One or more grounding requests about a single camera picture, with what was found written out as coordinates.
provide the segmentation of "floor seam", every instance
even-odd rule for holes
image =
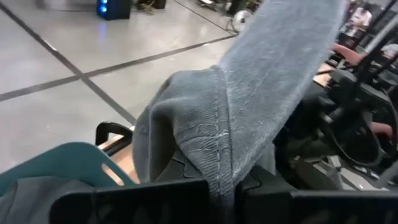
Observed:
[[[182,3],[180,3],[180,2],[178,2],[178,1],[176,1],[176,0],[174,0],[174,1],[175,1],[177,4],[179,4],[180,6],[184,7],[185,9],[188,9],[189,11],[193,12],[193,13],[196,14],[197,16],[199,16],[199,17],[201,17],[202,19],[206,20],[207,22],[213,24],[214,26],[217,26],[218,28],[222,29],[223,31],[225,31],[225,32],[227,32],[227,33],[229,33],[229,34],[231,34],[231,35],[233,34],[233,33],[229,32],[228,30],[226,30],[224,27],[219,26],[219,25],[216,24],[215,22],[213,22],[213,21],[207,19],[205,16],[203,16],[203,15],[201,15],[201,14],[195,12],[193,9],[190,9],[189,7],[185,6],[184,4],[182,4]]]
[[[49,88],[62,86],[67,83],[78,81],[79,79],[80,79],[80,77],[74,75],[74,76],[70,76],[70,77],[66,77],[66,78],[60,78],[58,80],[49,81],[46,83],[41,83],[38,85],[33,85],[30,87],[26,87],[26,88],[21,88],[21,89],[14,90],[14,91],[9,91],[7,93],[1,93],[0,94],[0,102],[10,100],[13,98],[17,98],[20,96],[25,96],[25,95],[28,95],[31,93],[37,93],[42,90],[48,90]]]
[[[218,39],[214,39],[214,40],[209,40],[209,41],[206,41],[206,42],[203,42],[203,43],[194,44],[194,45],[191,45],[191,46],[188,46],[188,47],[183,47],[181,49],[175,49],[175,50],[171,50],[171,51],[168,51],[168,52],[163,52],[163,53],[160,53],[160,54],[157,54],[157,55],[151,55],[151,56],[148,56],[148,57],[144,57],[144,58],[140,58],[140,59],[136,59],[136,60],[131,60],[129,62],[124,62],[124,63],[120,63],[120,64],[117,64],[117,65],[112,65],[112,66],[109,66],[109,67],[106,67],[106,68],[100,68],[100,69],[97,69],[97,70],[93,70],[91,72],[86,72],[86,73],[84,73],[84,76],[92,78],[92,77],[95,77],[95,76],[98,76],[98,75],[102,75],[102,74],[109,73],[109,72],[114,72],[116,70],[132,67],[132,66],[139,65],[139,64],[142,64],[142,63],[152,62],[154,60],[158,60],[158,59],[161,59],[161,58],[169,57],[171,55],[175,55],[175,54],[179,54],[179,53],[182,53],[182,52],[186,52],[188,50],[199,48],[199,47],[202,47],[202,46],[205,46],[205,45],[208,45],[208,44],[213,44],[213,43],[220,42],[220,41],[223,41],[223,40],[228,40],[228,39],[233,38],[233,37],[236,37],[236,35],[229,35],[229,36],[226,36],[226,37],[222,37],[222,38],[218,38]]]
[[[9,16],[16,24],[18,24],[24,31],[26,31],[34,40],[36,40],[42,47],[44,47],[48,52],[50,52],[58,61],[60,61],[64,66],[66,66],[74,76],[77,77],[77,80],[81,79],[82,82],[91,89],[96,95],[98,95],[106,104],[108,104],[113,110],[115,110],[120,116],[122,116],[125,120],[130,122],[132,125],[136,123],[136,119],[126,111],[122,106],[120,106],[114,99],[112,99],[108,94],[105,93],[98,85],[93,83],[91,80],[84,76],[84,73],[80,71],[74,64],[72,64],[66,57],[64,57],[60,52],[55,50],[49,43],[47,43],[41,36],[35,33],[24,21],[18,18],[11,10],[9,10],[3,3],[0,2],[0,10],[2,10],[7,16]],[[8,95],[2,94],[5,99],[10,98],[12,94],[8,93]]]

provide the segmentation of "desk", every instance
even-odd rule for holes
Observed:
[[[328,70],[332,70],[332,69],[335,69],[335,68],[324,63],[319,67],[318,72],[328,71]],[[318,83],[321,86],[326,86],[326,84],[328,83],[329,80],[330,80],[330,76],[327,73],[322,74],[322,75],[317,75],[313,78],[313,81]]]

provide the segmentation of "blue light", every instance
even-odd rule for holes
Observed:
[[[106,12],[106,7],[105,6],[101,6],[99,9],[100,9],[101,12]]]

